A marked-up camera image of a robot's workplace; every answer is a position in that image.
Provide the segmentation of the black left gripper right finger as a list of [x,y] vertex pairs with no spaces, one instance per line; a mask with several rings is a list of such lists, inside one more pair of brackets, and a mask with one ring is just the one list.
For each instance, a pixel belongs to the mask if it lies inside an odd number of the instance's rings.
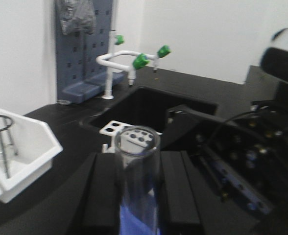
[[181,152],[161,152],[161,180],[161,234],[204,234]]

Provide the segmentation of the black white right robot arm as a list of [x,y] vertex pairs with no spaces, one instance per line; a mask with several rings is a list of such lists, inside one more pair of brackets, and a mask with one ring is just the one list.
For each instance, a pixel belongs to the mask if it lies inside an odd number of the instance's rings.
[[167,110],[161,207],[174,235],[288,235],[288,104],[222,119]]

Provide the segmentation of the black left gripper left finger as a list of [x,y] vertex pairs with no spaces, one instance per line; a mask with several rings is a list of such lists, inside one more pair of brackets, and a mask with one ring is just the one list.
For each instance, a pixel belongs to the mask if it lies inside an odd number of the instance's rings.
[[67,235],[117,235],[119,190],[115,155],[97,153]]

